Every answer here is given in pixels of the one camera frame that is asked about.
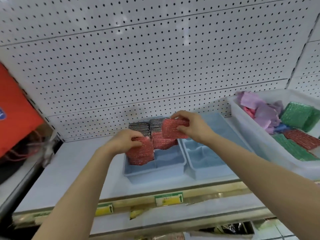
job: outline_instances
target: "blue logo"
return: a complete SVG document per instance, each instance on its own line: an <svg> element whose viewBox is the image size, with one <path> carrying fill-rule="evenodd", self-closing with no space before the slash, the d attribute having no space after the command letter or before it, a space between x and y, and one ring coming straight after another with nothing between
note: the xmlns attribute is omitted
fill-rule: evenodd
<svg viewBox="0 0 320 240"><path fill-rule="evenodd" d="M0 108L0 120L4 120L6 117L5 112Z"/></svg>

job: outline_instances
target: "right hand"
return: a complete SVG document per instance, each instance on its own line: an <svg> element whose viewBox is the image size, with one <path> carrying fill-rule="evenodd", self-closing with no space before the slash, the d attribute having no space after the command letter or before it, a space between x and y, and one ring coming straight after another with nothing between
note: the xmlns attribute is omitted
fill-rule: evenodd
<svg viewBox="0 0 320 240"><path fill-rule="evenodd" d="M177 117L186 118L189 120L189 127L180 125L177 127L177 129L196 142L205 145L210 142L211 137L215 135L209 125L207 125L207 123L197 113L180 110L177 113L174 113L170 118L174 119Z"/></svg>

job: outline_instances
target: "orange box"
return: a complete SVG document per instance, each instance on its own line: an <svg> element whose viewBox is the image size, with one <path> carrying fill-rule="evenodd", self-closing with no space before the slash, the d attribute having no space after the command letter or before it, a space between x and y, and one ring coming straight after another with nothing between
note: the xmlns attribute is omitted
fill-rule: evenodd
<svg viewBox="0 0 320 240"><path fill-rule="evenodd" d="M0 157L43 122L7 69L0 64Z"/></svg>

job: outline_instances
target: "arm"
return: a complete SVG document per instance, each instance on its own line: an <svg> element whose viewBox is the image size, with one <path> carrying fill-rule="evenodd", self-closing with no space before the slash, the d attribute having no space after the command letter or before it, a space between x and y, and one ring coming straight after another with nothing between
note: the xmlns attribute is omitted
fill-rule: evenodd
<svg viewBox="0 0 320 240"><path fill-rule="evenodd" d="M141 146L131 138L142 136L138 131L122 130L98 148L32 239L88 239L111 160L116 154Z"/></svg>
<svg viewBox="0 0 320 240"><path fill-rule="evenodd" d="M263 204L300 240L320 236L320 188L311 180L262 159L215 134L200 115L179 111L171 118L189 119L178 130L212 149Z"/></svg>

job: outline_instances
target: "white plastic bin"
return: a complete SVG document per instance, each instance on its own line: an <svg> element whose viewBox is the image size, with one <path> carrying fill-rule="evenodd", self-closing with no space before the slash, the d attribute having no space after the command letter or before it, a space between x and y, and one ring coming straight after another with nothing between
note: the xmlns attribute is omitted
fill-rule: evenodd
<svg viewBox="0 0 320 240"><path fill-rule="evenodd" d="M294 90L275 89L256 92L256 94L267 103L282 100L284 107L286 107L289 102L299 102L314 106L320 110L320 100ZM228 102L231 105L232 116L235 117L235 126L257 155L303 177L311 180L320 179L320 161L300 161L295 159L242 110L238 105L236 96L228 97ZM320 123L317 123L308 134L318 137L320 135Z"/></svg>

